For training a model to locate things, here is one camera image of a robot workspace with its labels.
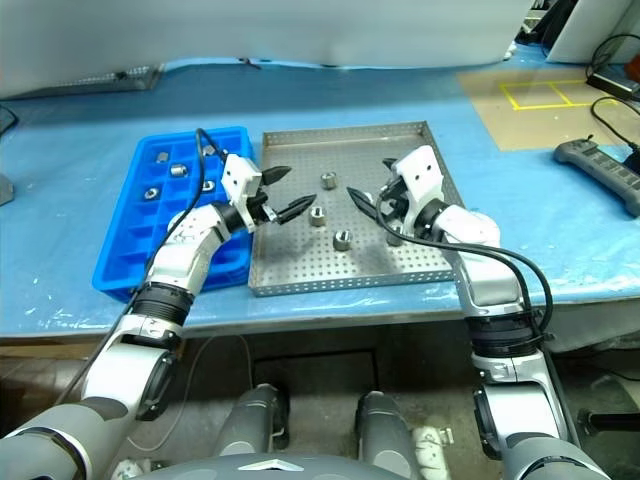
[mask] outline yellow tape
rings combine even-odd
[[[513,107],[515,111],[521,110],[546,110],[550,108],[569,108],[569,107],[589,107],[590,103],[573,103],[569,97],[567,97],[562,90],[560,90],[556,84],[578,84],[584,83],[584,80],[547,80],[544,82],[504,82],[498,84],[500,90],[504,94],[504,96],[509,100],[509,103]],[[509,91],[509,87],[529,87],[529,86],[540,86],[545,85],[551,88],[564,103],[552,103],[552,104],[543,104],[543,105],[520,105],[518,101],[514,98],[514,96]]]

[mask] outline white cable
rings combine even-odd
[[[249,388],[253,388],[253,376],[251,372],[252,370],[251,352],[249,351],[249,344],[247,343],[247,340],[242,335],[236,335],[236,336],[242,341],[245,353],[247,355],[247,365],[249,367]],[[189,370],[189,375],[187,376],[187,385],[184,388],[184,395],[182,397],[182,403],[180,404],[180,409],[178,410],[178,413],[176,415],[176,418],[173,420],[173,423],[169,427],[169,430],[167,430],[167,433],[165,433],[162,436],[162,438],[158,443],[156,443],[151,447],[143,447],[142,445],[138,445],[130,436],[128,436],[127,441],[131,445],[133,445],[136,449],[140,450],[141,452],[155,452],[162,445],[164,445],[165,442],[169,439],[169,437],[175,430],[176,426],[178,425],[178,422],[180,421],[180,417],[182,417],[182,413],[184,412],[184,407],[187,403],[187,398],[189,397],[189,389],[191,388],[191,381],[193,380],[193,374],[196,371],[196,365],[198,365],[198,360],[200,360],[200,356],[204,352],[205,348],[207,348],[207,346],[211,343],[211,340],[213,340],[214,338],[218,338],[218,337],[210,337],[207,339],[206,342],[200,345],[200,348],[198,349],[196,356],[193,358],[193,364],[191,364],[191,369]]]

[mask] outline electrical cable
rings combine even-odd
[[[242,341],[242,344],[244,346],[244,350],[245,350],[246,358],[247,358],[247,364],[248,364],[248,371],[249,371],[249,388],[253,389],[253,375],[252,375],[253,364],[251,362],[251,351],[249,350],[249,344],[247,343],[246,338],[244,338],[242,335],[236,335],[236,337],[239,338]],[[151,447],[144,447],[142,445],[139,445],[130,436],[128,436],[127,437],[127,441],[131,445],[133,445],[136,449],[140,450],[141,452],[146,452],[146,453],[155,452],[160,447],[162,447],[162,445],[164,445],[166,443],[166,441],[169,439],[169,437],[171,436],[171,434],[175,430],[176,426],[178,425],[178,422],[180,421],[180,418],[182,417],[182,414],[184,413],[184,407],[187,404],[187,399],[189,398],[189,391],[191,389],[191,383],[193,381],[193,375],[194,375],[194,373],[196,371],[196,366],[198,365],[198,361],[200,360],[200,357],[202,356],[202,354],[205,351],[205,349],[207,348],[207,346],[211,343],[211,341],[214,338],[220,338],[220,337],[209,337],[202,345],[200,345],[200,348],[198,348],[198,351],[196,352],[196,356],[193,358],[193,363],[191,364],[191,368],[189,369],[189,374],[187,375],[187,384],[185,385],[185,388],[184,388],[184,394],[182,396],[182,402],[180,403],[180,407],[178,409],[178,413],[176,414],[175,418],[173,419],[173,422],[171,423],[171,425],[169,426],[169,429],[162,436],[162,438],[160,438],[160,440],[155,445],[153,445]]]
[[[637,377],[630,377],[628,375],[625,375],[624,373],[620,373],[616,370],[612,370],[610,368],[606,368],[606,367],[600,367],[598,365],[593,365],[592,363],[585,363],[584,366],[588,366],[589,368],[594,368],[596,370],[600,370],[603,373],[608,373],[609,375],[614,375],[616,377],[620,377],[623,380],[627,380],[629,382],[640,382],[640,378]]]
[[[569,409],[567,396],[564,393],[564,388],[562,387],[562,382],[560,381],[560,375],[558,375],[558,370],[556,369],[556,365],[555,363],[553,363],[553,358],[551,357],[551,353],[549,352],[549,350],[547,349],[547,346],[544,343],[540,345],[540,350],[544,355],[544,361],[547,364],[547,370],[549,371],[549,378],[551,379],[551,384],[553,385],[556,391],[556,398],[558,399],[558,403],[560,404],[560,410],[562,410],[562,415],[564,416],[564,423],[567,425],[567,429],[569,430],[571,443],[573,443],[578,448],[582,448],[580,444],[580,437],[578,436],[576,426],[573,422],[573,416],[571,415],[571,410]]]
[[[610,53],[605,53],[602,54],[600,56],[600,58],[598,57],[600,50],[602,50],[602,48],[607,45],[609,42],[611,42],[612,40],[615,40],[616,38],[635,38],[637,40],[640,40],[640,36],[638,35],[634,35],[633,33],[618,33],[617,35],[612,35],[609,38],[606,38],[605,40],[603,40],[600,45],[598,45],[596,47],[596,49],[593,51],[593,55],[591,56],[591,62],[589,62],[585,67],[584,67],[584,74],[587,78],[589,78],[594,72],[598,71],[598,69],[602,68],[611,58]]]
[[[545,330],[549,326],[549,322],[551,321],[551,316],[553,314],[553,296],[551,294],[551,287],[549,286],[549,282],[547,281],[546,277],[544,276],[540,268],[538,268],[538,266],[535,263],[533,263],[527,257],[520,255],[519,253],[513,252],[511,250],[507,250],[504,248],[489,247],[486,245],[478,245],[478,244],[471,244],[471,243],[452,244],[452,243],[435,242],[435,241],[423,240],[415,237],[409,237],[408,235],[404,235],[402,233],[396,232],[393,228],[391,228],[391,226],[384,219],[381,207],[382,207],[382,196],[379,195],[378,200],[376,201],[376,217],[377,217],[378,224],[380,224],[387,232],[389,232],[391,235],[397,238],[405,240],[409,243],[415,243],[417,245],[422,245],[425,247],[433,247],[441,250],[453,250],[458,252],[473,253],[475,255],[482,255],[488,258],[492,258],[493,260],[497,260],[500,263],[504,264],[507,268],[509,268],[509,270],[513,272],[516,279],[518,280],[518,283],[520,284],[525,311],[531,311],[531,298],[529,296],[529,288],[527,287],[527,282],[525,281],[524,276],[522,275],[522,272],[520,271],[520,269],[516,265],[514,265],[513,262],[505,258],[504,255],[515,258],[516,260],[527,265],[527,267],[529,267],[533,271],[536,277],[538,277],[538,280],[542,285],[542,289],[544,291],[544,297],[545,297],[545,309],[544,309],[542,320],[540,321],[539,325],[535,325],[535,322],[533,323],[533,325],[536,326],[535,330],[538,330],[540,334],[545,332]]]
[[[217,154],[222,159],[223,162],[226,160],[226,158],[227,158],[226,151],[220,150],[220,148],[218,147],[218,144],[211,138],[211,136],[207,132],[205,132],[203,129],[198,128],[196,130],[196,133],[195,133],[196,150],[197,150],[197,153],[198,153],[198,165],[199,165],[198,189],[196,190],[196,193],[193,196],[193,199],[189,203],[189,206],[186,208],[186,210],[184,210],[182,212],[182,214],[178,217],[178,219],[173,223],[171,228],[169,228],[167,230],[167,233],[162,238],[162,240],[160,241],[160,243],[158,244],[158,246],[154,250],[153,254],[151,255],[151,257],[147,261],[145,269],[144,269],[144,273],[142,274],[142,279],[140,280],[140,283],[138,284],[138,286],[134,289],[134,291],[133,291],[133,293],[131,295],[131,298],[129,299],[129,301],[127,302],[125,307],[122,309],[122,312],[120,312],[120,315],[118,315],[116,320],[113,322],[113,325],[111,326],[111,328],[109,329],[107,334],[104,337],[102,337],[102,339],[98,343],[98,345],[95,348],[95,350],[93,351],[93,353],[89,356],[89,358],[87,358],[87,361],[80,367],[80,369],[76,372],[76,374],[73,376],[71,381],[67,384],[67,386],[64,388],[64,390],[60,393],[60,395],[58,396],[58,398],[56,399],[56,401],[53,404],[54,406],[61,404],[62,402],[64,402],[69,397],[69,395],[71,394],[71,392],[73,391],[75,386],[78,384],[78,382],[85,376],[85,374],[87,373],[87,370],[89,370],[89,367],[91,367],[91,365],[93,365],[93,362],[95,362],[95,360],[98,358],[100,353],[102,353],[102,351],[104,350],[105,346],[107,345],[109,339],[112,338],[113,334],[116,332],[118,326],[120,325],[120,321],[122,320],[122,318],[125,315],[127,315],[129,313],[129,310],[131,309],[131,306],[133,305],[133,302],[135,301],[136,297],[138,296],[138,293],[140,292],[140,290],[144,286],[144,284],[146,282],[146,279],[147,279],[147,275],[149,274],[149,271],[151,270],[151,267],[152,267],[153,262],[154,262],[154,260],[156,258],[156,255],[158,254],[158,252],[160,251],[162,246],[171,237],[171,235],[173,235],[173,233],[178,228],[180,223],[187,217],[187,215],[189,215],[191,213],[191,211],[194,209],[194,207],[196,206],[196,204],[200,200],[200,196],[202,195],[202,188],[203,188],[203,184],[204,184],[204,172],[205,172],[204,151],[202,149],[202,139],[201,139],[201,137],[204,137],[207,140],[207,142],[211,145],[211,147],[213,147],[214,153]]]
[[[417,245],[422,245],[425,247],[433,247],[433,248],[439,248],[442,250],[453,250],[458,252],[482,255],[482,256],[497,260],[500,263],[504,264],[513,272],[513,274],[516,276],[516,279],[518,280],[518,283],[520,284],[525,311],[531,310],[531,299],[529,297],[529,289],[527,287],[527,283],[520,269],[515,264],[513,264],[513,262],[505,258],[503,255],[510,256],[515,258],[516,260],[519,260],[520,262],[527,265],[533,271],[533,273],[535,273],[535,275],[538,277],[538,280],[542,285],[542,289],[545,295],[544,315],[539,325],[536,324],[535,321],[531,322],[531,327],[535,335],[533,339],[527,342],[521,342],[518,344],[511,345],[511,347],[517,347],[524,343],[530,343],[530,342],[536,342],[539,344],[539,348],[542,351],[545,357],[545,361],[548,364],[549,376],[551,378],[552,384],[555,387],[558,403],[560,404],[560,409],[562,410],[562,414],[565,417],[565,423],[567,424],[567,428],[569,430],[569,435],[571,436],[572,443],[577,447],[580,447],[580,439],[578,438],[575,425],[573,424],[573,420],[572,420],[573,417],[571,416],[571,411],[569,410],[566,396],[564,394],[564,390],[562,389],[562,384],[560,383],[558,372],[555,369],[555,365],[553,364],[551,355],[549,354],[543,341],[544,336],[542,335],[542,333],[544,333],[544,331],[548,327],[549,322],[551,320],[551,315],[553,314],[553,296],[551,294],[551,287],[549,286],[549,282],[547,281],[546,277],[544,276],[540,268],[525,256],[504,248],[488,247],[486,245],[477,245],[477,244],[468,244],[468,243],[450,244],[450,243],[443,243],[443,242],[434,242],[434,241],[422,240],[415,237],[409,237],[407,235],[401,234],[395,231],[393,228],[391,228],[391,226],[386,222],[382,214],[381,207],[382,207],[382,195],[379,195],[376,201],[376,218],[378,223],[391,235],[394,235],[407,242],[415,243]]]
[[[627,137],[625,137],[624,135],[622,135],[620,132],[618,132],[609,122],[607,122],[604,118],[602,118],[600,116],[600,114],[598,112],[596,112],[596,105],[600,102],[603,102],[605,100],[615,100],[618,103],[621,103],[622,105],[624,105],[625,107],[629,108],[630,110],[633,111],[633,113],[635,113],[636,115],[640,116],[640,110],[638,110],[633,104],[625,101],[625,100],[621,100],[619,98],[616,97],[610,97],[610,96],[605,96],[605,97],[600,97],[598,99],[596,99],[592,104],[591,104],[591,108],[589,109],[591,111],[591,115],[593,115],[593,117],[598,120],[600,123],[602,123],[605,127],[607,127],[609,130],[611,130],[611,133],[613,133],[616,137],[618,137],[620,140],[622,140],[624,143],[626,143],[627,145],[629,145],[629,147],[631,147],[632,149],[637,149],[638,145],[629,140]]]

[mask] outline hex nut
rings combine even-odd
[[[145,200],[154,200],[160,195],[160,189],[156,187],[151,187],[149,190],[144,192]]]
[[[346,252],[351,248],[353,235],[349,230],[339,230],[333,236],[333,248],[338,252]]]
[[[338,186],[338,175],[336,175],[336,172],[323,173],[320,175],[320,181],[322,182],[322,188],[333,190]]]
[[[214,182],[213,180],[205,180],[204,183],[202,184],[203,192],[212,192],[213,190],[215,190],[215,188],[216,188],[216,182]]]
[[[181,163],[171,165],[169,171],[171,172],[172,177],[186,177],[188,173],[187,167]]]
[[[323,227],[327,224],[327,217],[324,214],[324,208],[313,206],[309,209],[309,223],[313,227]]]

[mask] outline floor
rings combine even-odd
[[[152,452],[126,442],[115,461],[151,458],[173,464],[210,455],[235,399],[251,384],[268,381],[286,386],[291,395],[290,452],[354,457],[358,398],[371,389],[381,389],[393,395],[412,427],[426,424],[452,429],[455,443],[446,447],[445,455],[453,480],[500,478],[500,463],[483,455],[478,440],[471,396],[477,377],[468,361],[463,323],[263,334],[245,340],[246,344],[241,337],[190,341],[170,407],[155,422],[139,424],[130,438],[143,448],[163,439],[176,420],[194,357],[207,342],[175,429]],[[574,412],[583,407],[637,410],[640,384],[627,381],[623,385],[611,373],[640,376],[637,352],[568,356],[558,363]],[[79,364],[70,359],[3,359],[1,432],[50,403]],[[639,478],[640,434],[602,433],[585,439],[584,448],[613,480]]]

